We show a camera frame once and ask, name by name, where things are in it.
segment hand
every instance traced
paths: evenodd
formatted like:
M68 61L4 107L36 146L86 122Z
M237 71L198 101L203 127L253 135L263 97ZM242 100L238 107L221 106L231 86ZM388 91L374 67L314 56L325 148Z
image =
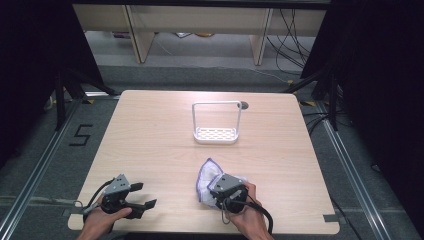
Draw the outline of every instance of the hand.
M248 197L246 199L246 202L254 201L262 206L256 199L256 186L248 182L245 182L244 185L250 196L250 198ZM243 210L239 213L227 212L226 217L250 240L273 239L267 231L264 215L249 206L244 206Z
M102 197L97 199L99 205ZM87 219L77 240L94 240L106 235L116 220L128 216L132 212L131 208L123 208L116 213L107 214L100 207L94 208Z

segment tape mark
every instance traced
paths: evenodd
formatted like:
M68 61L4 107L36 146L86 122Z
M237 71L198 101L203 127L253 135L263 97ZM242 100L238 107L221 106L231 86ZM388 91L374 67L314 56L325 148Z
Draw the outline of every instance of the tape mark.
M80 138L84 138L84 143L71 143L69 144L69 146L71 147L82 147L85 146L88 142L88 139L90 139L91 135L88 134L79 134L79 132L81 131L81 129L83 127L93 127L93 124L80 124L78 127L77 132L75 133L74 137L80 137Z

